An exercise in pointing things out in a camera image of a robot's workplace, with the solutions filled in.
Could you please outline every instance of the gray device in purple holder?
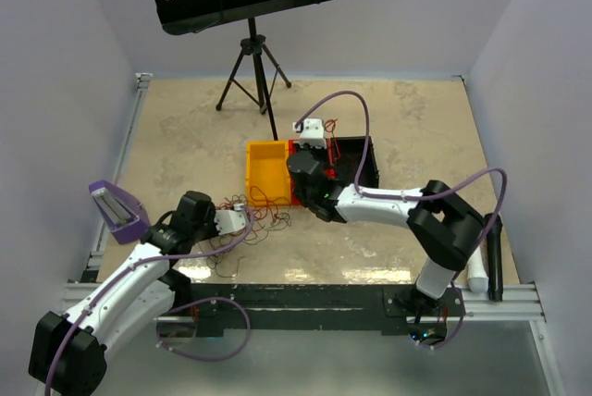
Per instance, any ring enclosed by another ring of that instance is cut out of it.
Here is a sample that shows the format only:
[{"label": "gray device in purple holder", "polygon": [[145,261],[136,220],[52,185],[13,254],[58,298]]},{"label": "gray device in purple holder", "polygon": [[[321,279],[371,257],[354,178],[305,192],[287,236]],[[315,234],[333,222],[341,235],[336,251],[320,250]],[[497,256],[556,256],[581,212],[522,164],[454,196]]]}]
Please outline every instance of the gray device in purple holder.
[{"label": "gray device in purple holder", "polygon": [[150,227],[142,203],[129,192],[106,180],[92,183],[89,192],[117,243],[137,241]]}]

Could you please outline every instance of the yellow bin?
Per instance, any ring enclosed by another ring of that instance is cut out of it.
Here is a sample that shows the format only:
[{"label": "yellow bin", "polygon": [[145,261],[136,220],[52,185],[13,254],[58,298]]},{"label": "yellow bin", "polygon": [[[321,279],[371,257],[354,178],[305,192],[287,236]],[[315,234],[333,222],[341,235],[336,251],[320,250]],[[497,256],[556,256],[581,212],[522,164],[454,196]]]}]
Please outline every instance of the yellow bin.
[{"label": "yellow bin", "polygon": [[275,204],[291,203],[288,152],[287,140],[247,143],[247,197],[254,205],[266,204],[264,194]]}]

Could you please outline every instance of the wooden table surface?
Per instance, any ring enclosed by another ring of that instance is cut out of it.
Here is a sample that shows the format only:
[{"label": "wooden table surface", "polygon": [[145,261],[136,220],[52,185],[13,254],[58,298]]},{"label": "wooden table surface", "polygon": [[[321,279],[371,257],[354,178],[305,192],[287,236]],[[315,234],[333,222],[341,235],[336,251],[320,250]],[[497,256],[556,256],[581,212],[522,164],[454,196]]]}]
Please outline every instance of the wooden table surface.
[{"label": "wooden table surface", "polygon": [[[272,140],[271,130],[267,116],[237,87],[216,112],[224,85],[224,80],[152,81],[118,185],[144,203],[153,223],[189,190],[205,192],[215,203],[245,193],[246,144]],[[255,92],[252,82],[244,85]],[[291,123],[340,90],[354,90],[368,103],[381,188],[423,187],[430,179],[452,186],[486,166],[463,84],[456,80],[293,80],[291,89],[278,83],[273,107],[279,139],[296,138]],[[313,117],[337,118],[337,136],[364,135],[364,112],[352,96],[328,102]],[[483,214],[495,204],[489,178],[461,196]],[[291,227],[260,231],[258,243],[239,245],[216,270],[204,259],[181,261],[176,268],[192,281],[410,283],[426,259],[406,229],[328,224],[301,208],[291,208],[290,217]],[[504,281],[519,283],[505,234],[502,243]],[[109,236],[99,281],[133,246]],[[210,248],[206,242],[193,248],[199,249]]]}]

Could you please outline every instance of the tripod leg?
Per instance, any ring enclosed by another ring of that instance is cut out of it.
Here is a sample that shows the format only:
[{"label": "tripod leg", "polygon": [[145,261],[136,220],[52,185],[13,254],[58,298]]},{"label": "tripod leg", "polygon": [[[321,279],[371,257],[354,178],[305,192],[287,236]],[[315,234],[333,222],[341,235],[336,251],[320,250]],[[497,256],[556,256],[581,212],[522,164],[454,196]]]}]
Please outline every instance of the tripod leg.
[{"label": "tripod leg", "polygon": [[261,54],[253,54],[253,63],[255,66],[255,80],[257,83],[257,93],[259,95],[259,105],[261,113],[269,115],[269,124],[271,125],[271,132],[274,136],[274,140],[278,140],[278,130],[276,129],[276,121],[274,119],[274,111],[271,108],[271,98],[269,97],[269,91],[267,90],[267,81],[265,80],[265,72],[263,69],[263,61],[261,60]]},{"label": "tripod leg", "polygon": [[240,51],[239,58],[237,62],[234,64],[234,68],[232,72],[230,72],[230,77],[228,78],[228,82],[226,83],[226,87],[224,88],[224,92],[222,92],[222,96],[216,105],[216,111],[222,110],[222,104],[224,103],[224,99],[226,98],[226,94],[228,93],[228,89],[230,89],[230,85],[234,81],[234,77],[237,75],[237,71],[239,70],[239,66],[241,65],[242,58],[244,57],[244,53]]},{"label": "tripod leg", "polygon": [[288,80],[288,77],[286,77],[286,74],[284,74],[284,71],[281,70],[279,63],[276,61],[274,56],[271,55],[271,52],[269,51],[269,49],[267,48],[267,45],[265,43],[263,43],[263,50],[265,51],[265,55],[267,56],[267,58],[269,58],[269,61],[271,61],[271,64],[274,65],[274,67],[277,69],[277,73],[279,73],[279,76],[282,79],[284,79],[284,82],[286,83],[286,87],[291,88],[292,87],[291,81]]}]

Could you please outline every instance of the black cylinder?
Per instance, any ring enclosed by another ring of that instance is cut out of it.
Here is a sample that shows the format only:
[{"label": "black cylinder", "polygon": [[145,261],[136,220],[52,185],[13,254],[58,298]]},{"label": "black cylinder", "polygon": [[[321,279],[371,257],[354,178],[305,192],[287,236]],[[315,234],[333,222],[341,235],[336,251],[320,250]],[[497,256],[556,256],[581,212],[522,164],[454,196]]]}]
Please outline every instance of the black cylinder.
[{"label": "black cylinder", "polygon": [[[491,214],[485,215],[486,223]],[[487,269],[489,274],[489,299],[493,302],[503,300],[503,271],[501,265],[501,218],[498,216],[487,234]]]}]

